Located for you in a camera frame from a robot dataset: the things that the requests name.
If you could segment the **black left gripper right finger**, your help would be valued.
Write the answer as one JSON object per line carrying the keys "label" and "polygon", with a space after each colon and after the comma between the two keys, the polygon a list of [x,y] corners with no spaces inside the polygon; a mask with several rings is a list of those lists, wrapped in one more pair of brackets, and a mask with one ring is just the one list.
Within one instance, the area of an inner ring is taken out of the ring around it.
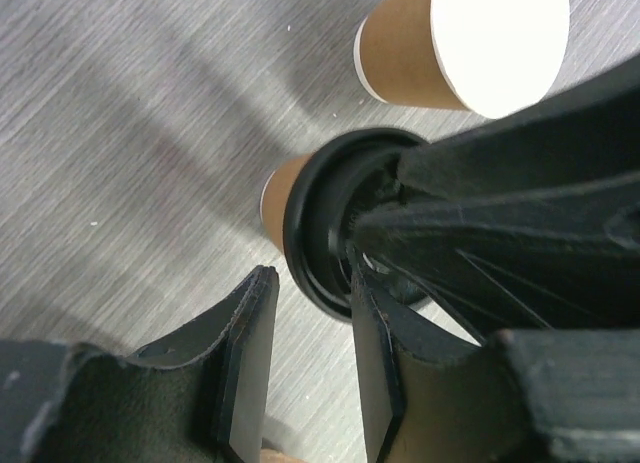
{"label": "black left gripper right finger", "polygon": [[635,462],[637,331],[502,330],[472,345],[352,274],[371,462]]}

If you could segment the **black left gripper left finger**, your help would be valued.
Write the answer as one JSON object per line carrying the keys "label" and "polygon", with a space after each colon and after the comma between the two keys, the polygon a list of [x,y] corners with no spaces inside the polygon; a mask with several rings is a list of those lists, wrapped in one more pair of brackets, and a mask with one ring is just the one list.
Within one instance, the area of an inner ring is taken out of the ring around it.
{"label": "black left gripper left finger", "polygon": [[279,277],[258,266],[222,301],[128,356],[89,343],[1,344],[5,462],[256,462]]}

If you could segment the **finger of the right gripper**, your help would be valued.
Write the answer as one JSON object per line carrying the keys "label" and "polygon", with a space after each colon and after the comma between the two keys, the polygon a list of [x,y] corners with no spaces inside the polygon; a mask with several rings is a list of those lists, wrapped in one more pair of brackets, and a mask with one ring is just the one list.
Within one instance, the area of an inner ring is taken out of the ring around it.
{"label": "finger of the right gripper", "polygon": [[361,217],[360,251],[413,280],[474,337],[639,324],[639,186],[596,182]]}
{"label": "finger of the right gripper", "polygon": [[530,108],[404,151],[406,186],[446,200],[551,188],[639,168],[639,59]]}

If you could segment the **brown paper cup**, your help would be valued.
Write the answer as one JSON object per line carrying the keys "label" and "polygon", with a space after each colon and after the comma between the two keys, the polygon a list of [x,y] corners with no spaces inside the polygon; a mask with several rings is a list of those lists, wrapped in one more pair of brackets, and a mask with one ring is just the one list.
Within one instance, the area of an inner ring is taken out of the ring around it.
{"label": "brown paper cup", "polygon": [[354,67],[383,103],[500,119],[548,93],[569,26],[570,0],[383,0],[357,30]]}
{"label": "brown paper cup", "polygon": [[260,198],[260,219],[269,240],[284,252],[283,225],[286,205],[303,167],[312,154],[304,154],[289,159],[268,177]]}

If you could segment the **black coffee lid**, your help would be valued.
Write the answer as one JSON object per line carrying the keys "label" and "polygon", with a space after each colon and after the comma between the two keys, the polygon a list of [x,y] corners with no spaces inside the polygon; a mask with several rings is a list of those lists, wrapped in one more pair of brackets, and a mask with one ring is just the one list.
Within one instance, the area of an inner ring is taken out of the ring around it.
{"label": "black coffee lid", "polygon": [[403,150],[425,143],[398,128],[351,131],[313,153],[295,178],[284,211],[283,253],[299,289],[329,316],[352,318],[348,247],[356,220],[406,201],[398,161]]}

